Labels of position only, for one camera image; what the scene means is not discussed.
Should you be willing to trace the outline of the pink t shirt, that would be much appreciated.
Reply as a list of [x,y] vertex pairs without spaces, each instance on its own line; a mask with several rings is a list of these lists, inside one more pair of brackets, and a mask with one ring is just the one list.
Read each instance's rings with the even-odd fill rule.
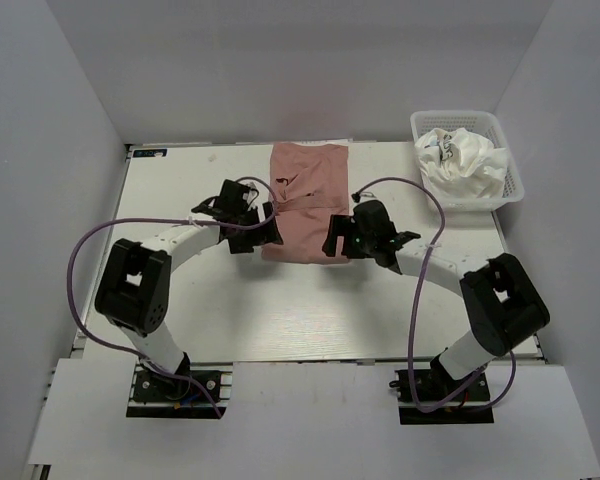
[[322,250],[333,215],[349,213],[349,149],[277,143],[270,157],[270,185],[278,202],[276,223],[283,243],[262,248],[266,261],[296,264],[345,264],[340,254]]

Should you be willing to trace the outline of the white printed t shirt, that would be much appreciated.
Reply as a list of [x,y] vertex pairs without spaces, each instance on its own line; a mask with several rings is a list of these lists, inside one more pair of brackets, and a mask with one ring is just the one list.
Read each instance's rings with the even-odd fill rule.
[[500,198],[508,173],[509,153],[465,128],[434,128],[414,143],[424,187],[438,199]]

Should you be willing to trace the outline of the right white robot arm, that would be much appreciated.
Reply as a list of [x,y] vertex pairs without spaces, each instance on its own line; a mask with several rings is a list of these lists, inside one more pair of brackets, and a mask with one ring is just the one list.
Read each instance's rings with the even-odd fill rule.
[[463,300],[469,331],[430,363],[432,388],[446,399],[464,391],[474,371],[510,353],[550,321],[548,308],[517,257],[470,257],[427,244],[415,232],[399,232],[378,200],[359,204],[351,215],[333,215],[322,250],[328,257],[372,259]]

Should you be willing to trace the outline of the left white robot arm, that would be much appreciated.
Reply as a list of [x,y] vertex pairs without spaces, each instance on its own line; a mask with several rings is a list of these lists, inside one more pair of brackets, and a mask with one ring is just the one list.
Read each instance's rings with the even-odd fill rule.
[[117,240],[97,289],[95,309],[130,340],[130,351],[158,374],[157,387],[179,399],[191,387],[190,361],[175,342],[166,314],[172,274],[193,257],[221,243],[232,254],[281,245],[277,195],[256,177],[226,180],[220,193],[193,207],[187,218],[143,241]]

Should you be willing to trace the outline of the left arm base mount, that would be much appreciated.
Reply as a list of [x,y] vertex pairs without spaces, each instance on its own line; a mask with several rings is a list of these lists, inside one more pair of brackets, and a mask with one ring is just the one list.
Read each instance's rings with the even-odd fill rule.
[[142,364],[135,366],[127,418],[219,420],[229,403],[233,367],[193,364],[190,376],[203,389],[186,381],[163,378]]

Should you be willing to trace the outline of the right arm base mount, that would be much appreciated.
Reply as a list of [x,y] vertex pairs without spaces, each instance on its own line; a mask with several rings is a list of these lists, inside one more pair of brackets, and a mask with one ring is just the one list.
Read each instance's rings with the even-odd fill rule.
[[[444,384],[443,380],[434,378],[430,369],[416,369],[414,380],[418,398],[424,406],[432,406],[441,401],[462,384],[461,381]],[[492,408],[484,408],[484,405],[491,401],[491,392],[484,373],[444,406],[431,413],[423,413],[416,408],[406,369],[395,371],[394,379],[389,382],[389,390],[397,396],[399,420],[403,426],[494,423]]]

